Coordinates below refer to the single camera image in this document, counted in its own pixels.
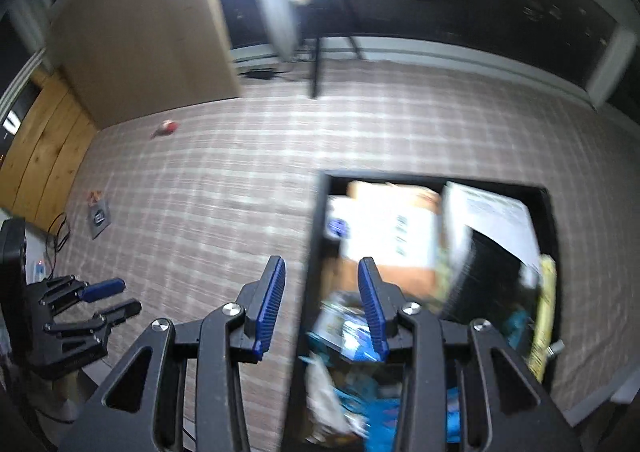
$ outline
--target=red object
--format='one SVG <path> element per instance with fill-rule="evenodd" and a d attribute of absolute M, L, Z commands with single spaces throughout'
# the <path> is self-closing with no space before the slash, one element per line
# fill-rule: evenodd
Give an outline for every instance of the red object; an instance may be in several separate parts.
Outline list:
<path fill-rule="evenodd" d="M 178 125 L 180 124 L 178 124 L 178 122 L 175 122 L 173 120 L 165 120 L 164 122 L 162 122 L 162 124 L 160 124 L 160 127 L 156 129 L 156 132 L 151 135 L 151 138 L 164 137 L 164 136 L 170 135 L 174 133 L 174 131 L 178 128 Z"/>

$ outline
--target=wooden cabinet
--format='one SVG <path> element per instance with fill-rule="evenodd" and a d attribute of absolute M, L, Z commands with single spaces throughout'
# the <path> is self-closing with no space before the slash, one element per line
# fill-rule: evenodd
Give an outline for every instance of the wooden cabinet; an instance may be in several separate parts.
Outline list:
<path fill-rule="evenodd" d="M 66 81 L 36 70 L 42 87 L 0 168 L 0 207 L 47 230 L 65 210 L 97 129 Z"/>

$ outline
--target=wooden panel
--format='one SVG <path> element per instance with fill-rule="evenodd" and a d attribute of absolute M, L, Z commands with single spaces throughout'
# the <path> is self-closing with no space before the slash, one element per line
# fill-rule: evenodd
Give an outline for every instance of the wooden panel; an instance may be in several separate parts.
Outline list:
<path fill-rule="evenodd" d="M 15 134 L 14 141 L 7 152 L 4 165 L 0 169 L 1 207 L 7 210 L 12 209 L 33 150 L 40 140 L 47 122 L 67 92 L 68 85 L 64 81 L 58 78 L 49 78 L 47 85 L 40 92 L 22 121 L 22 125 Z"/>
<path fill-rule="evenodd" d="M 237 97 L 220 0 L 64 0 L 47 51 L 99 128 Z"/>
<path fill-rule="evenodd" d="M 35 219 L 49 174 L 80 113 L 78 101 L 67 93 L 47 122 L 24 170 L 12 208 L 14 215 Z"/>
<path fill-rule="evenodd" d="M 58 214 L 64 212 L 66 198 L 73 185 L 84 153 L 94 139 L 97 129 L 92 120 L 82 112 L 74 124 L 66 142 L 53 165 L 44 188 L 34 224 L 47 230 Z"/>

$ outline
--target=open box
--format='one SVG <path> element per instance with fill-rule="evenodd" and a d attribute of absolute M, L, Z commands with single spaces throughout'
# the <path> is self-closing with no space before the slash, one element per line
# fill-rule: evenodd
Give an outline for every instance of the open box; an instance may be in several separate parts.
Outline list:
<path fill-rule="evenodd" d="M 327 257 L 337 257 L 338 243 L 324 237 L 326 202 L 330 195 L 345 195 L 351 181 L 368 181 L 371 183 L 395 183 L 398 185 L 417 185 L 428 187 L 442 193 L 448 181 L 476 187 L 522 201 L 531 216 L 533 227 L 542 254 L 550 255 L 556 262 L 558 276 L 556 280 L 556 309 L 552 341 L 559 339 L 561 312 L 561 266 L 556 235 L 556 223 L 548 191 L 534 185 L 517 183 L 499 183 L 460 177 L 426 176 L 413 174 L 389 174 L 376 171 L 323 171 L 319 173 L 318 195 L 309 243 L 309 254 L 306 267 L 306 281 L 298 328 L 298 340 L 293 357 L 292 377 L 289 387 L 289 401 L 285 415 L 284 429 L 280 449 L 289 452 L 326 450 L 318 444 L 305 439 L 311 434 L 312 425 L 306 408 L 305 368 L 306 364 L 298 356 L 308 356 L 309 346 L 306 333 L 311 330 L 320 311 L 320 302 L 329 289 L 322 283 L 322 264 Z M 543 387 L 550 390 L 554 374 L 554 362 L 546 367 Z M 362 444 L 340 447 L 339 450 L 362 450 Z"/>

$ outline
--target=white box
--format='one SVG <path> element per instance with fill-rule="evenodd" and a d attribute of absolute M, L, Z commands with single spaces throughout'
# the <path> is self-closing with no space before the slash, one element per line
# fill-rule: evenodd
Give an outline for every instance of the white box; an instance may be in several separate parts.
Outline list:
<path fill-rule="evenodd" d="M 540 249 L 529 209 L 517 199 L 451 181 L 442 194 L 442 220 L 451 276 L 458 276 L 471 241 L 471 229 L 491 238 L 525 265 L 540 273 Z M 523 285 L 535 288 L 537 274 Z"/>

